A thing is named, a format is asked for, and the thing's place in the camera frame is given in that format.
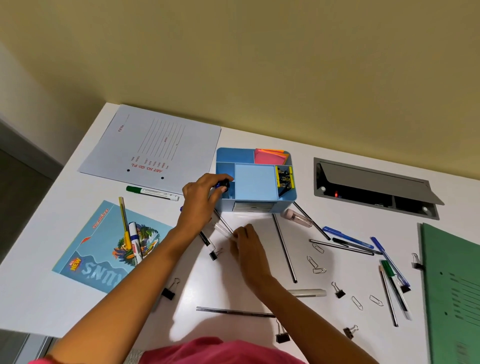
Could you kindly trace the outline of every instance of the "green folder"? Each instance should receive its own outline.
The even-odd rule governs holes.
[[[432,364],[480,363],[480,245],[421,227]]]

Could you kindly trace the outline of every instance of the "forearm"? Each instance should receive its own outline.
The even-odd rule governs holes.
[[[192,240],[191,235],[172,229],[139,266],[55,345],[51,352],[53,359],[65,364],[122,363],[168,276]]]
[[[310,364],[377,363],[276,279],[264,282],[255,294],[282,323]]]

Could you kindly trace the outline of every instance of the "person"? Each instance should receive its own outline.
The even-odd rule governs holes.
[[[222,364],[291,363],[302,361],[278,349],[244,341],[198,338],[191,342],[132,355],[135,343],[158,295],[181,255],[209,222],[225,187],[211,188],[232,177],[205,174],[183,188],[185,202],[176,227],[143,262],[60,339],[35,364]],[[251,224],[234,232],[230,251],[247,286],[278,318],[310,364],[377,363],[325,319],[285,290],[270,273],[265,250]],[[136,310],[117,320],[116,307],[132,297]]]

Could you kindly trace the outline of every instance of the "pink shirt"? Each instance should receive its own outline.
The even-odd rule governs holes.
[[[236,340],[223,342],[219,338],[198,338],[185,344],[144,352],[139,364],[305,364],[290,354]],[[30,364],[54,364],[40,359]]]

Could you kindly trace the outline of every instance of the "notebook cover illustration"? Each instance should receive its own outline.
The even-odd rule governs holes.
[[[137,224],[144,258],[172,228],[130,210],[126,214]],[[52,270],[108,293],[134,266],[133,252],[125,248],[120,207],[103,201]]]

